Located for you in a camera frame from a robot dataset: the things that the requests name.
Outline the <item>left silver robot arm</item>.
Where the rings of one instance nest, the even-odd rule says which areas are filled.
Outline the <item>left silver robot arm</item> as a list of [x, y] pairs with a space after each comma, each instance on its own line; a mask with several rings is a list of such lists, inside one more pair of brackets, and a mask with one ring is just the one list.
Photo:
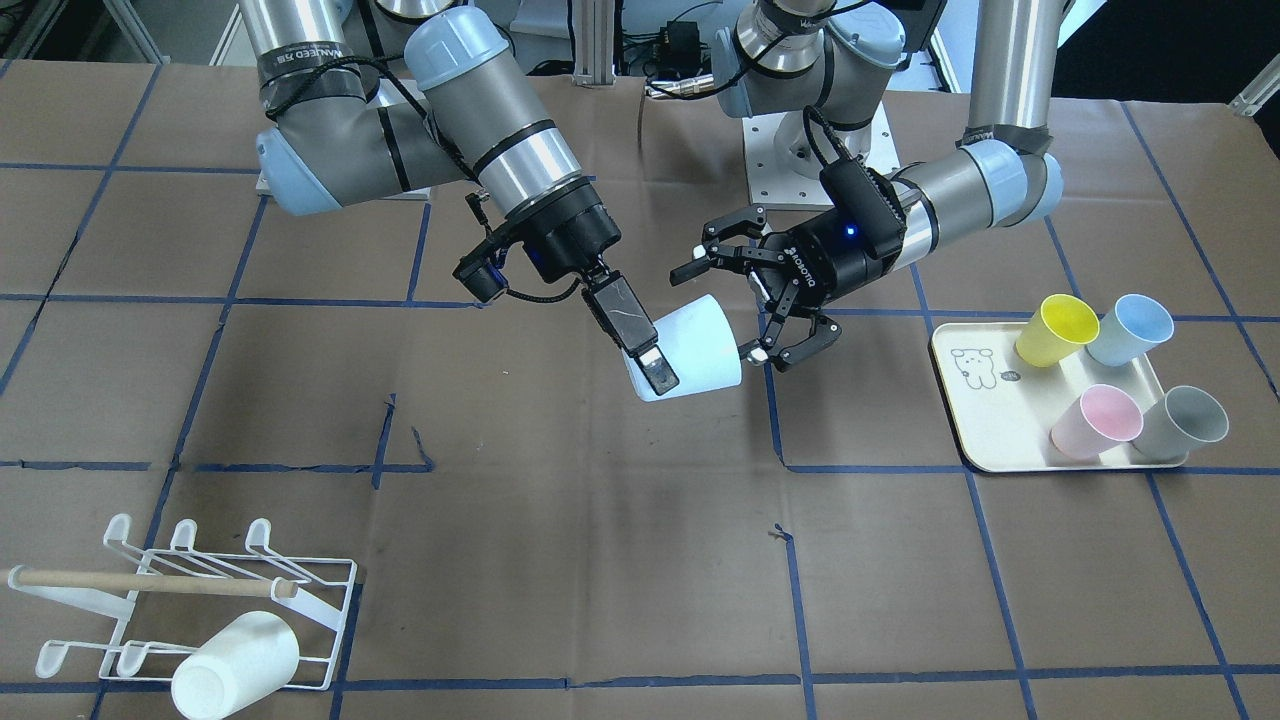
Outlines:
[[769, 201], [709, 220], [673, 283], [745, 275], [769, 314], [742, 359], [788, 369], [841, 333], [826, 307], [964, 236], [1048, 215], [1062, 197], [1050, 91], [1064, 1], [983, 1], [964, 132], [933, 159], [890, 81], [909, 58], [902, 22], [873, 1], [754, 1], [710, 42], [727, 117], [778, 117], [769, 164], [815, 181], [819, 213], [767, 224]]

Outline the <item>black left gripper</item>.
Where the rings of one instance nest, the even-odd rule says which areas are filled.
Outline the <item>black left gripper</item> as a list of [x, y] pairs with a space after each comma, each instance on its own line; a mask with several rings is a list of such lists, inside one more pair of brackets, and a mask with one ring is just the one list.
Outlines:
[[[790, 372], [829, 348], [841, 337], [841, 325], [820, 307], [851, 293], [892, 269], [904, 249], [897, 238], [876, 247], [864, 225], [828, 210], [787, 231], [767, 229], [764, 208], [745, 208], [704, 224], [692, 260], [669, 272], [672, 286], [710, 269], [746, 275], [765, 304], [765, 329], [739, 346], [739, 357], [754, 366]], [[760, 247], [732, 245], [735, 237], [762, 240]], [[879, 251], [876, 258], [872, 252]], [[769, 252], [783, 255], [783, 266], [764, 266]]]

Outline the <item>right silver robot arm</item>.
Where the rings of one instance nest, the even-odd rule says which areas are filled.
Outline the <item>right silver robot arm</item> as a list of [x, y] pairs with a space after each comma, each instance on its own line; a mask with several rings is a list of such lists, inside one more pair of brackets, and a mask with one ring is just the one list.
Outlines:
[[507, 292], [500, 266], [521, 245], [547, 283], [580, 282], [602, 329], [655, 395], [678, 386], [657, 328], [605, 264], [620, 228], [483, 10], [451, 6], [420, 24], [403, 50], [416, 91], [378, 108], [362, 69], [401, 81], [388, 61], [346, 41], [337, 3], [239, 9], [273, 123], [256, 141], [260, 167], [283, 209], [308, 215], [471, 181], [502, 219], [454, 269], [472, 296], [486, 302]]

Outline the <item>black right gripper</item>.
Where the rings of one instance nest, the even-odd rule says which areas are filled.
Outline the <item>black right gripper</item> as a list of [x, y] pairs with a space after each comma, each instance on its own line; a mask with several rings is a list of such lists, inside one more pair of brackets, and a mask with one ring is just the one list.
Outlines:
[[582, 297], [600, 328], [626, 354], [640, 354], [640, 373], [650, 389], [668, 393], [678, 386], [649, 315], [625, 277], [603, 259], [621, 232], [590, 181], [575, 179], [512, 213], [497, 236], [502, 249], [521, 243], [547, 283], [581, 275]]

